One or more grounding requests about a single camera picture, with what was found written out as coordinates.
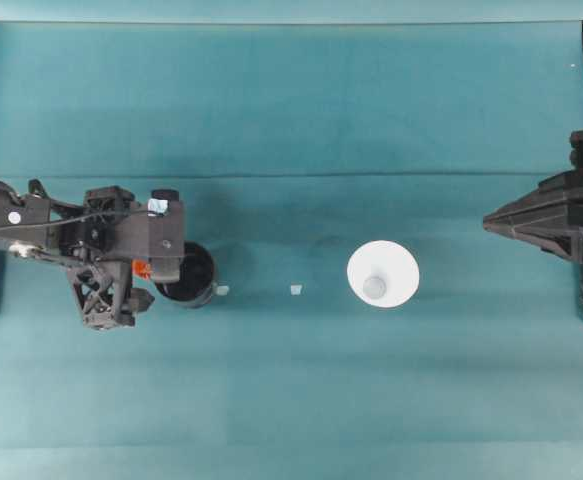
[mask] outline teal cloth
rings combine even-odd
[[[0,24],[0,178],[177,188],[230,286],[98,333],[0,260],[0,479],[583,478],[577,271],[481,228],[568,168],[579,41]],[[398,309],[346,281],[381,238],[421,269]]]
[[[583,19],[583,0],[0,0],[0,20],[397,24]]]

